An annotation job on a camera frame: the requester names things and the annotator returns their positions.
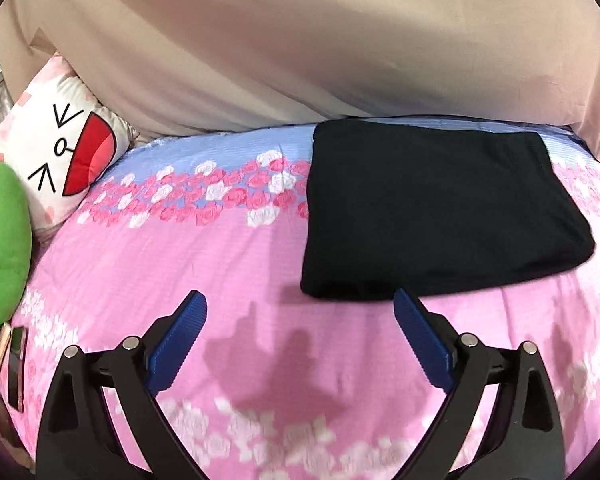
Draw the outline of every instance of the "folded black garment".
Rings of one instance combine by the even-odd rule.
[[[525,282],[593,254],[538,134],[329,121],[314,133],[301,288],[389,300]]]

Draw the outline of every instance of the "green plush cushion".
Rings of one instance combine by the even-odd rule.
[[[0,162],[0,325],[18,306],[29,275],[31,224],[22,184]]]

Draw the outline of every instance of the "bed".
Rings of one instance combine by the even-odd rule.
[[[573,471],[600,438],[600,163],[563,128],[384,121],[535,131],[590,222],[596,253],[576,270],[424,300],[489,345],[538,343]],[[112,348],[195,288],[208,299],[206,327],[157,400],[210,478],[392,478],[442,394],[390,304],[320,302],[299,290],[313,129],[159,139],[102,177],[40,257],[13,320],[30,329],[25,409],[11,415],[32,454],[62,350]],[[493,397],[488,390],[456,465],[472,459]],[[115,394],[107,399],[129,459],[142,465]]]

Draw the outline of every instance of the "blue gripper pad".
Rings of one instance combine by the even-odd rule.
[[[456,385],[453,356],[427,320],[424,306],[418,306],[417,301],[398,290],[394,295],[395,319],[429,382],[448,395]]]
[[[152,396],[167,390],[173,384],[184,359],[198,338],[206,321],[206,298],[196,292],[190,294],[178,311],[164,337],[147,359],[149,372],[146,387]]]

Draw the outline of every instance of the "metal pin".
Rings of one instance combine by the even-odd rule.
[[[464,346],[472,348],[478,344],[478,338],[473,334],[465,333],[460,336],[460,342]]]
[[[536,343],[533,343],[531,341],[525,341],[522,343],[522,349],[526,353],[533,355],[538,351],[538,346],[536,346]]]
[[[78,355],[78,347],[76,345],[68,346],[64,349],[64,357],[71,359]]]
[[[122,342],[122,348],[124,348],[125,350],[134,350],[136,348],[138,348],[138,345],[140,344],[140,340],[132,335],[127,337],[123,342]]]

